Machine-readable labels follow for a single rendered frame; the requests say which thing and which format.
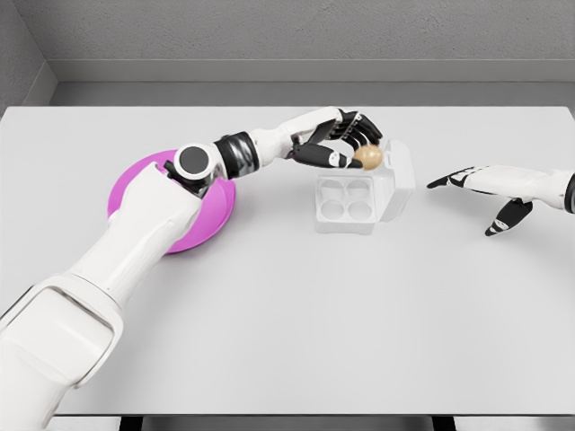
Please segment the magenta round plate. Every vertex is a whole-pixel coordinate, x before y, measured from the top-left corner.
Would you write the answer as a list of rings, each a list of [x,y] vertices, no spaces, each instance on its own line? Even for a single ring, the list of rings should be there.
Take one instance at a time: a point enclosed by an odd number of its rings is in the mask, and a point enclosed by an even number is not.
[[[165,172],[164,162],[172,161],[176,150],[150,154],[130,165],[116,180],[108,198],[107,214],[112,216],[120,207],[129,183],[151,163],[157,163],[160,172]],[[168,254],[187,251],[214,236],[227,222],[235,203],[235,184],[232,180],[217,180],[203,198],[193,226],[168,251]]]

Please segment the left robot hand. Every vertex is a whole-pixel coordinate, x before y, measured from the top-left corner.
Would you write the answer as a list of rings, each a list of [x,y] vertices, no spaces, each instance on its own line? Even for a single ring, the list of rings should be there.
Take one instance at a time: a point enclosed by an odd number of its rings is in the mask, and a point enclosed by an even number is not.
[[[287,132],[287,159],[318,168],[362,169],[363,163],[322,145],[341,140],[351,149],[379,145],[383,134],[358,111],[326,107],[308,112],[281,125]]]

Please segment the clear plastic egg box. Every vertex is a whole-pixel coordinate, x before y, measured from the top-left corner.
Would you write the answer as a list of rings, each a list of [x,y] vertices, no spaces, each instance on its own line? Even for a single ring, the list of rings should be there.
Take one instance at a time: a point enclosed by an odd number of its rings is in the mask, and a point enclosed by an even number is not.
[[[320,175],[315,183],[315,230],[318,233],[371,234],[407,206],[415,189],[408,146],[392,139],[373,171]]]

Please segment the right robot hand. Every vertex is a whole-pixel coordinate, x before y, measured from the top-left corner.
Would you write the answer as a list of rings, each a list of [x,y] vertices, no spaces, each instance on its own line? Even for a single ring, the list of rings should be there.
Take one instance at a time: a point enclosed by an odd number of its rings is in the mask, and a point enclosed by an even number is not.
[[[499,211],[484,233],[486,236],[493,236],[515,227],[531,213],[535,197],[534,184],[543,176],[542,172],[511,166],[469,167],[434,180],[427,188],[450,185],[481,194],[509,198],[509,202]]]

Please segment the brown egg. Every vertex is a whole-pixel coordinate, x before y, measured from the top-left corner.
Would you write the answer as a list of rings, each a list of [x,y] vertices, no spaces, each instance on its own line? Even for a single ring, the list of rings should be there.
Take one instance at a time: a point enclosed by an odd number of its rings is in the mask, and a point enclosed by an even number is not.
[[[353,158],[362,163],[363,169],[372,171],[384,159],[384,153],[379,145],[361,145],[354,153]]]

